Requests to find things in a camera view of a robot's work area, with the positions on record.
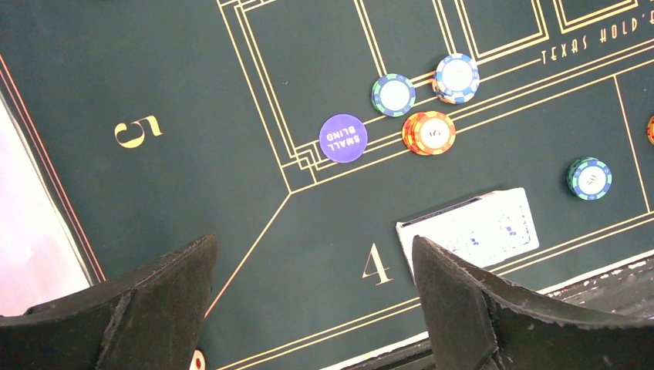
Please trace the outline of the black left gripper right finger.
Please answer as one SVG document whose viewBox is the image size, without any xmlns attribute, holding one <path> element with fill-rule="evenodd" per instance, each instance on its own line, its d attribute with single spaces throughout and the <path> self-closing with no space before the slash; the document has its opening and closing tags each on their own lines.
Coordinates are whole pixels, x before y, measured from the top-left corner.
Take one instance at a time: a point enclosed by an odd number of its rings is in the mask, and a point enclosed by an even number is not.
<svg viewBox="0 0 654 370">
<path fill-rule="evenodd" d="M 653 322 L 549 298 L 426 237 L 413 276 L 438 369 L 651 369 Z"/>
</svg>

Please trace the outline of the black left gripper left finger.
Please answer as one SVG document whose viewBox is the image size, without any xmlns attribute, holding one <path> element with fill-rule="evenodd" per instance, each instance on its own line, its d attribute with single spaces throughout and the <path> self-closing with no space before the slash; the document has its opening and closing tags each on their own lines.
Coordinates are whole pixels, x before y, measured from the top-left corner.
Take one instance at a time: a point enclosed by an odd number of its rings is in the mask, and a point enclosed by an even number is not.
<svg viewBox="0 0 654 370">
<path fill-rule="evenodd" d="M 3 369 L 187 369 L 199 341 L 212 234 L 85 290 L 1 319 Z"/>
</svg>

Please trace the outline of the blue playing card deck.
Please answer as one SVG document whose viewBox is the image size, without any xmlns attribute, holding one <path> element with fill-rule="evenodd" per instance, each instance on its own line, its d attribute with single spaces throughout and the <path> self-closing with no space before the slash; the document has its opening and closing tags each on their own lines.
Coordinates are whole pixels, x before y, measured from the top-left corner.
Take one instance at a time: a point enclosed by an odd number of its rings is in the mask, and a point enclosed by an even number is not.
<svg viewBox="0 0 654 370">
<path fill-rule="evenodd" d="M 495 190 L 412 220 L 396 232 L 413 268 L 413 238 L 426 237 L 465 261 L 488 267 L 539 248 L 525 189 Z"/>
</svg>

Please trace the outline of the green poker chip stack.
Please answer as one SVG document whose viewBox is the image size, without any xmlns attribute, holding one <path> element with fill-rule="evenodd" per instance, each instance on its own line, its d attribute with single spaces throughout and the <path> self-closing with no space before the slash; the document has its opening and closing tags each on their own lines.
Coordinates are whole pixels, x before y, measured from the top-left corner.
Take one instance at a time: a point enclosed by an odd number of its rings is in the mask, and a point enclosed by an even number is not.
<svg viewBox="0 0 654 370">
<path fill-rule="evenodd" d="M 611 188 L 612 171 L 598 158 L 583 157 L 568 167 L 566 180 L 568 188 L 576 197 L 582 200 L 598 200 Z"/>
</svg>

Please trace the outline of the purple small blind button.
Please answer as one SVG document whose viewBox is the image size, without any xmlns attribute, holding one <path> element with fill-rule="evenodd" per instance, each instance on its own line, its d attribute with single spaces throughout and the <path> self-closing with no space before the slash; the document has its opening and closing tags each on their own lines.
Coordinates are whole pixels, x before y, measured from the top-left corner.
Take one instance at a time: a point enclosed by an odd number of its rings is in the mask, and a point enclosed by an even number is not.
<svg viewBox="0 0 654 370">
<path fill-rule="evenodd" d="M 319 145 L 325 156 L 337 163 L 351 163 L 364 153 L 368 133 L 362 121 L 348 113 L 329 117 L 319 132 Z"/>
</svg>

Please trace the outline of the white blue chips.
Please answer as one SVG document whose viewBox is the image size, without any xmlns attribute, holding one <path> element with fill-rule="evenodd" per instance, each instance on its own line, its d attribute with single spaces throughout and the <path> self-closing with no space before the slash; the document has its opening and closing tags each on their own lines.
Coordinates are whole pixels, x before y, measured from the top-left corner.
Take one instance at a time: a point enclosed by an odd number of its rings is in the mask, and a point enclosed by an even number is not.
<svg viewBox="0 0 654 370">
<path fill-rule="evenodd" d="M 480 73 L 473 58 L 453 53 L 443 58 L 434 71 L 432 88 L 446 103 L 463 104 L 472 100 L 480 86 Z"/>
</svg>

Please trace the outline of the orange poker chip stack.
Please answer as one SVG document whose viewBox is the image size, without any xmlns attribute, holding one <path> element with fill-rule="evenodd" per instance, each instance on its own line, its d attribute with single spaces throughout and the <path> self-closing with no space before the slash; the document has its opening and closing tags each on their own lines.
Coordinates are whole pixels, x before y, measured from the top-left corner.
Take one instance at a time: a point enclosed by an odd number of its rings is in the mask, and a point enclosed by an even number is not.
<svg viewBox="0 0 654 370">
<path fill-rule="evenodd" d="M 649 142 L 654 145 L 654 116 L 651 116 L 646 126 L 646 135 Z"/>
</svg>

